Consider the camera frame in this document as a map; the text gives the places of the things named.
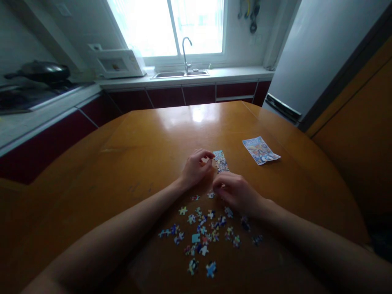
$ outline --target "frying pan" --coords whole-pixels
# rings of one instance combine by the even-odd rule
[[[4,77],[8,80],[19,76],[50,85],[66,80],[70,76],[70,72],[66,65],[35,60],[24,64],[21,70],[16,73],[8,73],[4,75]]]

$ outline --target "wooden table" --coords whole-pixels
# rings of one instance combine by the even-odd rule
[[[281,159],[258,166],[242,144],[257,136]],[[2,223],[2,292],[21,290],[79,237],[167,186],[197,148],[223,150],[230,171],[242,174],[260,194],[293,213],[354,242],[369,242],[359,209],[337,169],[308,137],[275,114],[242,101],[133,111],[69,149],[7,213]],[[183,249],[196,225],[180,218],[178,209],[186,205],[193,212],[201,206],[207,212],[213,207],[217,215],[223,214],[218,199],[190,200],[204,192],[196,187],[179,199],[108,279],[107,289],[326,291],[285,243],[256,222],[247,233],[238,216],[229,224],[240,235],[241,248],[225,241],[221,230],[220,241],[209,246],[207,256],[196,256],[200,269],[191,277],[191,257]],[[174,222],[188,238],[179,246],[172,237],[157,236]],[[257,233],[265,237],[259,247],[250,238]],[[214,279],[207,278],[205,270],[212,260],[218,269]]]

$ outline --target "refrigerator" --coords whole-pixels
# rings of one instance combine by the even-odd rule
[[[391,0],[302,0],[263,108],[306,131],[389,37],[391,7]]]

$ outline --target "gas stove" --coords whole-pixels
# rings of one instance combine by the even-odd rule
[[[63,81],[44,89],[18,87],[11,91],[2,91],[0,92],[0,115],[37,110],[92,84],[93,82],[76,84]]]

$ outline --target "faucet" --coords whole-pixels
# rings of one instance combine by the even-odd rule
[[[188,41],[191,44],[191,46],[192,46],[192,41],[188,37],[183,38],[183,52],[184,52],[184,60],[185,60],[185,62],[184,62],[184,64],[185,64],[185,72],[188,73],[188,69],[192,66],[192,63],[187,63],[187,57],[185,56],[185,48],[184,48],[184,41],[185,41],[185,39],[188,39]]]

